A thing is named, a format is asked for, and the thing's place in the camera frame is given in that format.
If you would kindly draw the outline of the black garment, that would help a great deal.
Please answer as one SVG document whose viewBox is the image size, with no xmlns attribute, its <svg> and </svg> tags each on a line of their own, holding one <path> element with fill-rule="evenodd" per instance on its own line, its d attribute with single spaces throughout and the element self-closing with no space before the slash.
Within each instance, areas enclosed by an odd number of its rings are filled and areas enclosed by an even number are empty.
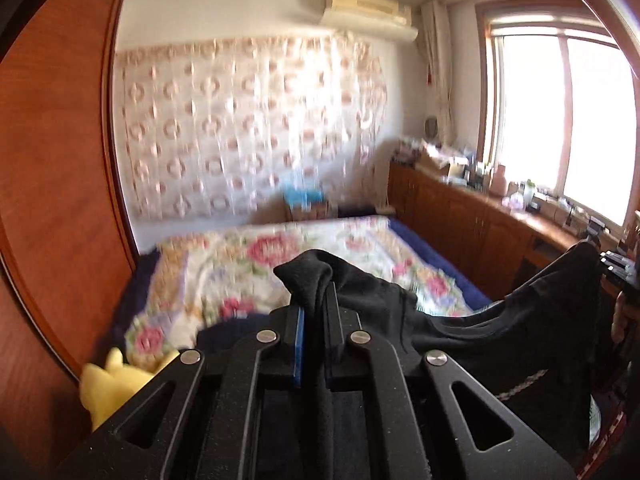
<svg viewBox="0 0 640 480">
<path fill-rule="evenodd" d="M 580 242 L 462 318 L 308 250 L 274 270 L 305 312 L 300 384 L 281 442 L 292 479 L 570 479 L 589 443 L 600 256 Z M 358 313 L 361 375 L 326 377 L 324 293 Z"/>
</svg>

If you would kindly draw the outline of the floral quilt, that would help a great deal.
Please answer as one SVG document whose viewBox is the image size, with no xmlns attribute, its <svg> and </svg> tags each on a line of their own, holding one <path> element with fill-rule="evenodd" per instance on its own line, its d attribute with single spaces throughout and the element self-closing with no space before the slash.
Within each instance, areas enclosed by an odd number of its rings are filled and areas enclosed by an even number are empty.
<svg viewBox="0 0 640 480">
<path fill-rule="evenodd" d="M 168 354 L 194 347 L 204 328 L 286 306 L 290 294 L 273 270 L 309 249 L 415 292 L 424 313 L 472 311 L 461 278 L 419 256 L 392 230 L 390 219 L 241 226 L 160 243 L 143 308 L 125 334 L 127 361 L 152 372 Z"/>
</svg>

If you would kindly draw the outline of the blue tissue box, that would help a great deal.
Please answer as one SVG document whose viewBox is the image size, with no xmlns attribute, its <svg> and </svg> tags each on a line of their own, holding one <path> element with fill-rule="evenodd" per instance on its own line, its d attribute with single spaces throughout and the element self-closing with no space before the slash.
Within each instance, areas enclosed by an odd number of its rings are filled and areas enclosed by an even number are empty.
<svg viewBox="0 0 640 480">
<path fill-rule="evenodd" d="M 285 188 L 283 191 L 288 221 L 314 221 L 329 217 L 330 205 L 318 188 Z"/>
</svg>

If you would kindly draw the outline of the navy blue blanket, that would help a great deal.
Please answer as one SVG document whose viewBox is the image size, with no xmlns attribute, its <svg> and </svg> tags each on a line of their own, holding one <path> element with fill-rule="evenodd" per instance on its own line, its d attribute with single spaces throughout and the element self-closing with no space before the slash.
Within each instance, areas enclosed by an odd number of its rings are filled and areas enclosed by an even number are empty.
<svg viewBox="0 0 640 480">
<path fill-rule="evenodd" d="M 396 233 L 425 263 L 442 270 L 456 282 L 461 290 L 465 303 L 472 311 L 479 311 L 491 304 L 486 297 L 468 278 L 466 278 L 452 263 L 428 244 L 425 240 L 405 226 L 397 219 L 391 218 L 388 222 L 390 229 Z"/>
</svg>

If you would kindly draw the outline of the cardboard box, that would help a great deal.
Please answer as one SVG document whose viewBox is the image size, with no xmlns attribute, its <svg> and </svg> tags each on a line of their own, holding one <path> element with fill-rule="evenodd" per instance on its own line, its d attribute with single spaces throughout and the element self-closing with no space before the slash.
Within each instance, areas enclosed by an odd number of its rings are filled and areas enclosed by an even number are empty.
<svg viewBox="0 0 640 480">
<path fill-rule="evenodd" d="M 448 146 L 422 142 L 416 166 L 439 177 L 462 178 L 469 159 Z"/>
</svg>

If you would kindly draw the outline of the yellow plush toy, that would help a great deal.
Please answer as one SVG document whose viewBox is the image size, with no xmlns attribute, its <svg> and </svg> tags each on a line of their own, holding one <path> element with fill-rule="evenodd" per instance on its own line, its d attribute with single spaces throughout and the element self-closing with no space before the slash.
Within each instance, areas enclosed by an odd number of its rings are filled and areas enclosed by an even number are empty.
<svg viewBox="0 0 640 480">
<path fill-rule="evenodd" d="M 79 381 L 79 397 L 82 406 L 90 414 L 92 430 L 96 431 L 178 355 L 177 350 L 172 350 L 152 372 L 126 364 L 122 352 L 117 348 L 111 348 L 108 352 L 104 367 L 91 363 L 84 365 Z"/>
</svg>

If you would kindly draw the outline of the pink vase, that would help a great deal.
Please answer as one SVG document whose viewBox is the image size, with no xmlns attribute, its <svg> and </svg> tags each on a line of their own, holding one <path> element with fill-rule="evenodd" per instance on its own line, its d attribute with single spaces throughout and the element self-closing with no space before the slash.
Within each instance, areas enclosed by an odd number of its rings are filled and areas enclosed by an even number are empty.
<svg viewBox="0 0 640 480">
<path fill-rule="evenodd" d="M 506 180 L 506 166 L 499 164 L 492 173 L 489 193 L 496 197 L 506 197 L 508 194 L 509 182 Z"/>
</svg>

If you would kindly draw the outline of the wooden wardrobe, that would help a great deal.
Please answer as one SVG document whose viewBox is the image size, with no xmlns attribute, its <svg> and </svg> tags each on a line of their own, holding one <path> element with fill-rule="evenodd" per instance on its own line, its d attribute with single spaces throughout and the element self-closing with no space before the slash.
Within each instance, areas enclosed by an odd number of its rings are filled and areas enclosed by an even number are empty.
<svg viewBox="0 0 640 480">
<path fill-rule="evenodd" d="M 132 270 L 112 141 L 122 0 L 23 0 L 1 49 L 1 459 L 44 477 L 88 434 L 77 382 Z"/>
</svg>

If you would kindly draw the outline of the air conditioner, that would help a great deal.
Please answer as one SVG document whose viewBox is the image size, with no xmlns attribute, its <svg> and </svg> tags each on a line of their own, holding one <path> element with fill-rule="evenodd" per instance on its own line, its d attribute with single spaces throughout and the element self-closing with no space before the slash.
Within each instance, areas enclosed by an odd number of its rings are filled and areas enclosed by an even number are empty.
<svg viewBox="0 0 640 480">
<path fill-rule="evenodd" d="M 413 42 L 418 36 L 411 6 L 397 0 L 326 0 L 320 24 L 399 42 Z"/>
</svg>

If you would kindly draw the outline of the window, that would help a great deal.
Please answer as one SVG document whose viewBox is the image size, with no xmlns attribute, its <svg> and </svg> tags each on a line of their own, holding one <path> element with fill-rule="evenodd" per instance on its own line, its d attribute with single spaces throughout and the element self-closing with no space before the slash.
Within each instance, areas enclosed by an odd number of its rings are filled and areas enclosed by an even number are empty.
<svg viewBox="0 0 640 480">
<path fill-rule="evenodd" d="M 622 235 L 639 207 L 639 77 L 612 32 L 579 0 L 475 13 L 478 157 Z"/>
</svg>

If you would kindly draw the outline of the patterned wall curtain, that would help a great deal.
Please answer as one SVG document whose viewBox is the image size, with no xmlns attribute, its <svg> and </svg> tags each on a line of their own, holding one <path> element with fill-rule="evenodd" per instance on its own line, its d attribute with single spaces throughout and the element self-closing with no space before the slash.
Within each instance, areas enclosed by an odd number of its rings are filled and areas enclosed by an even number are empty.
<svg viewBox="0 0 640 480">
<path fill-rule="evenodd" d="M 386 101 L 380 60 L 345 35 L 120 52 L 114 133 L 130 214 L 248 216 L 289 188 L 370 200 Z"/>
</svg>

